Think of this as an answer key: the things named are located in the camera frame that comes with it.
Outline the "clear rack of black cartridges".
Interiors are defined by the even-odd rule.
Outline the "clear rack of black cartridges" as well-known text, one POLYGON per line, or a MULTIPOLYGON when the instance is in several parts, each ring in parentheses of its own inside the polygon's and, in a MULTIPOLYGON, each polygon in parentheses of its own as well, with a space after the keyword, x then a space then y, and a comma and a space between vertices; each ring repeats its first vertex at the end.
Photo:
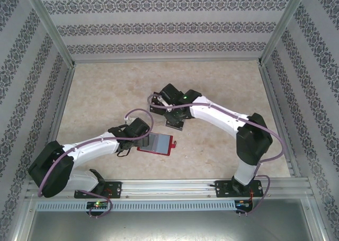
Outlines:
POLYGON ((154 122, 157 124, 157 125, 163 125, 165 126, 166 125, 166 118, 164 115, 159 115, 159 114, 155 114, 155 113, 151 113, 151 116, 153 117, 154 119, 154 122))

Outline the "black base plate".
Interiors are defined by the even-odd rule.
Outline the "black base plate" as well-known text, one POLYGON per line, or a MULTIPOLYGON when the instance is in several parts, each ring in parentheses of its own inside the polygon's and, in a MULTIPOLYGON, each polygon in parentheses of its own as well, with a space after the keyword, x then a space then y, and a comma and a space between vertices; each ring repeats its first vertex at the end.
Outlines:
MULTIPOLYGON (((103 196, 109 199, 119 199, 121 196, 122 183, 121 182, 100 182, 95 188, 90 190, 91 193, 103 196)), ((94 195, 89 195, 84 192, 75 191, 75 199, 89 199, 96 198, 94 195)))
POLYGON ((261 198, 263 196, 263 188, 259 180, 252 180, 248 185, 242 185, 236 180, 217 180, 213 187, 218 198, 261 198))

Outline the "red tray with grey insert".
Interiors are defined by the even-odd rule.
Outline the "red tray with grey insert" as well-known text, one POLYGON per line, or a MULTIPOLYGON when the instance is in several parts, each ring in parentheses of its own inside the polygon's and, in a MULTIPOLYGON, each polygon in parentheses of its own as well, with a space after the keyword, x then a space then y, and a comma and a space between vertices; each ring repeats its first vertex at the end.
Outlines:
POLYGON ((172 135, 150 133, 148 146, 137 147, 138 151, 156 155, 169 156, 176 147, 176 140, 172 135))

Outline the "left controller board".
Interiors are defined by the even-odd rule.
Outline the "left controller board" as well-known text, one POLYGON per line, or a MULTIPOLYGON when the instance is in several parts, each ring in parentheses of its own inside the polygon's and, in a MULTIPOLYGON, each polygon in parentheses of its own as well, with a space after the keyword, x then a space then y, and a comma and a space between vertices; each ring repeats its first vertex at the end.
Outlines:
POLYGON ((89 209, 106 210, 108 208, 108 202, 106 201, 88 202, 86 208, 88 210, 89 209))

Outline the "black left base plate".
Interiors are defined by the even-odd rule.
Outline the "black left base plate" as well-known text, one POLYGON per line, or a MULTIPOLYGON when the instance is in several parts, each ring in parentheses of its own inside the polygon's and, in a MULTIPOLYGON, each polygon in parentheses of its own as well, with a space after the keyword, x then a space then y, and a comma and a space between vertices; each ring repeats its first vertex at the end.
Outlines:
MULTIPOLYGON (((121 196, 122 183, 121 182, 100 182, 95 188, 90 190, 91 193, 103 196, 109 199, 119 199, 121 196)), ((75 199, 89 199, 96 198, 94 195, 89 195, 84 192, 75 191, 75 199)))

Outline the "aluminium upright frame post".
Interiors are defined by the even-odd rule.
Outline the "aluminium upright frame post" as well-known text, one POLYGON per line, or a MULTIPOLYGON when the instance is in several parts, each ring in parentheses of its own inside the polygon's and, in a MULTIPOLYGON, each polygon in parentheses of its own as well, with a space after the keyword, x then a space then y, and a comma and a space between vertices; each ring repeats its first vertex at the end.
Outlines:
POLYGON ((262 67, 267 60, 269 59, 271 53, 273 52, 274 48, 278 44, 278 41, 285 31, 286 27, 288 26, 290 20, 293 17, 294 12, 296 11, 297 7, 299 6, 302 0, 289 0, 286 9, 284 10, 279 22, 277 23, 270 39, 268 40, 261 56, 258 59, 257 64, 262 67))
POLYGON ((63 60, 65 61, 68 68, 73 68, 74 60, 67 49, 66 44, 64 43, 56 25, 54 24, 51 16, 49 15, 44 3, 42 0, 29 0, 35 12, 37 13, 40 21, 42 22, 44 28, 50 35, 53 43, 55 44, 58 52, 61 54, 63 60))

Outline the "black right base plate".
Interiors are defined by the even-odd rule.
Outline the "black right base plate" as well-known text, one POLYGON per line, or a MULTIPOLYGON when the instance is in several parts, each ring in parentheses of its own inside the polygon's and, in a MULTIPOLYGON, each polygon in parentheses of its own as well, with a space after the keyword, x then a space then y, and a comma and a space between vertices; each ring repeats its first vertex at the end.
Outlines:
POLYGON ((242 185, 236 180, 217 180, 213 187, 218 198, 261 198, 263 196, 263 188, 259 180, 252 180, 248 185, 242 185))

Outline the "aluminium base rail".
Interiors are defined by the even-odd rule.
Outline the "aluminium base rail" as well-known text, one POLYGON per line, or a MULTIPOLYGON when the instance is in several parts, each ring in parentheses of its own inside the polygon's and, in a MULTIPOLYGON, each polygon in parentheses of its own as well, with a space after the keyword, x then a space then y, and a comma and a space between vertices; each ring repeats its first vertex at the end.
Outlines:
MULTIPOLYGON (((263 196, 266 199, 299 199, 313 197, 314 193, 307 178, 271 178, 260 177, 263 196)), ((214 179, 193 180, 121 180, 120 199, 206 199, 218 198, 213 187, 214 179)))

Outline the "aluminium table edge rail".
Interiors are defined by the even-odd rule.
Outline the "aluminium table edge rail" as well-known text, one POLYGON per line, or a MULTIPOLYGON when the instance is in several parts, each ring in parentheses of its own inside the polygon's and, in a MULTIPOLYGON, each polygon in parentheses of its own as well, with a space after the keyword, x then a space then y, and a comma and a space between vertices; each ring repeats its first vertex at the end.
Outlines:
POLYGON ((26 143, 25 155, 22 156, 22 167, 27 171, 33 161, 42 152, 47 143, 56 138, 64 98, 67 96, 67 85, 72 81, 74 66, 58 73, 57 79, 52 79, 46 86, 35 119, 33 120, 29 140, 26 143))
POLYGON ((286 162, 289 167, 290 175, 292 177, 302 177, 302 174, 299 171, 298 164, 295 159, 293 148, 291 147, 291 144, 290 144, 288 133, 286 131, 286 128, 283 122, 283 117, 280 112, 279 103, 275 97, 275 92, 272 87, 267 70, 264 66, 260 67, 259 65, 258 65, 258 69, 259 69, 259 72, 260 72, 260 75, 263 81, 263 85, 264 85, 264 88, 267 94, 267 99, 270 104, 270 108, 273 114, 273 118, 274 118, 274 122, 275 122, 278 135, 280 136, 280 138, 283 140, 285 144, 284 145, 285 158, 286 158, 286 162))

